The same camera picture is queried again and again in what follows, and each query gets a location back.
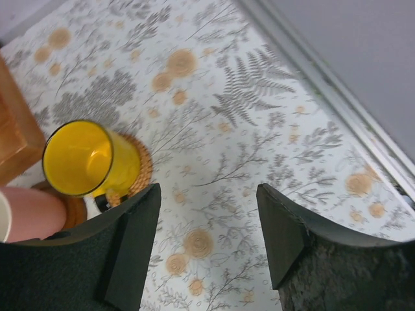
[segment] pink cup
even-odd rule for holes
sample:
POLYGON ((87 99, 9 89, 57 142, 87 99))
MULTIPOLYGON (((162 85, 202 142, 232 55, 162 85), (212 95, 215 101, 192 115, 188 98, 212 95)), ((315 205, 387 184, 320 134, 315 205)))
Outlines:
POLYGON ((0 187, 0 242, 47 238, 65 221, 66 208, 57 197, 35 189, 0 187))

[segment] yellow cup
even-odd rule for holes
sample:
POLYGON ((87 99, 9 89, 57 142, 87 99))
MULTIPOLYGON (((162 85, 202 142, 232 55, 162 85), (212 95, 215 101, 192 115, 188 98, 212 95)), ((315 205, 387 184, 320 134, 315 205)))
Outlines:
POLYGON ((47 181, 63 194, 125 196, 140 172, 140 159, 136 148, 120 135, 78 120, 51 135, 42 166, 47 181))

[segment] floral pattern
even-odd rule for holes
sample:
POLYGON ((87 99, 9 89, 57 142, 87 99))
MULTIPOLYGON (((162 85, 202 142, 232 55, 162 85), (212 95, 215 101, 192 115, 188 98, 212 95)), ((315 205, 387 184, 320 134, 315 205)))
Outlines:
MULTIPOLYGON (((387 175, 228 0, 68 0, 1 53, 45 136, 92 119, 149 148, 163 201, 144 311, 281 310, 260 183, 346 227, 415 236, 387 175)), ((43 178, 37 164, 11 184, 43 178)))

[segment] coaster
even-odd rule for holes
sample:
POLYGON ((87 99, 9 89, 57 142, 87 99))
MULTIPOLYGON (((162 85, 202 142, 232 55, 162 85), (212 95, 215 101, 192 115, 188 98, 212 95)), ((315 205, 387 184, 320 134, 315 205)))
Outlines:
POLYGON ((87 212, 84 199, 73 198, 59 193, 47 181, 37 183, 32 188, 52 194, 63 201, 66 207, 66 223, 62 230, 74 228, 76 225, 86 221, 87 212))
MULTIPOLYGON (((141 141, 130 134, 121 134, 121 136, 123 136, 128 142, 132 143, 137 148, 138 154, 140 156, 140 173, 136 181, 130 187, 130 191, 128 193, 128 197, 130 198, 150 185, 151 174, 153 172, 153 163, 151 161, 149 150, 141 141)), ((118 206, 122 202, 120 196, 116 193, 107 195, 106 199, 112 207, 118 206)))

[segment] wooden box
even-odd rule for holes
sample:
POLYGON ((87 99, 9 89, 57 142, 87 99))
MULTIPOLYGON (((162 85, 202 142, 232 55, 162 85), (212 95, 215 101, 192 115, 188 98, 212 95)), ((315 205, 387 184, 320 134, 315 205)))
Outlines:
POLYGON ((0 55, 0 185, 42 158, 45 137, 0 55))

